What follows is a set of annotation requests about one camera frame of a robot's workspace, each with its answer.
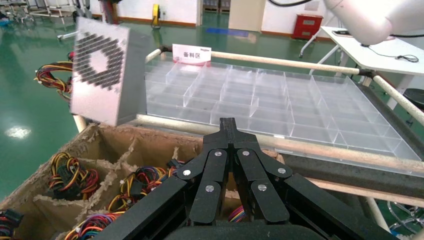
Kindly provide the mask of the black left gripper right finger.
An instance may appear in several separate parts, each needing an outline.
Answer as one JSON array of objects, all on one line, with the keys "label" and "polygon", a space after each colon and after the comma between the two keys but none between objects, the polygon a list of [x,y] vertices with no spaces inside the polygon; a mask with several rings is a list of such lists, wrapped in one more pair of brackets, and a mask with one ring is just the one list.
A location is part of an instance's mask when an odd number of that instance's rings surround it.
[{"label": "black left gripper right finger", "polygon": [[323,240],[393,240],[377,223],[357,212],[287,165],[265,154],[254,134],[238,130],[229,118],[232,167],[246,213],[267,224],[299,225]]}]

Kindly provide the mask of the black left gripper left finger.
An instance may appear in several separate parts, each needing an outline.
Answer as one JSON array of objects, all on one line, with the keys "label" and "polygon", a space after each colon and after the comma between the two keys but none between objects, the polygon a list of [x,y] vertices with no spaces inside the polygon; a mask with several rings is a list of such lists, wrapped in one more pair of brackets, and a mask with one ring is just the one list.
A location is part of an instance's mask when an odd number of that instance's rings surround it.
[{"label": "black left gripper left finger", "polygon": [[101,231],[97,240],[223,240],[219,224],[231,159],[232,118],[205,135],[201,153]]}]

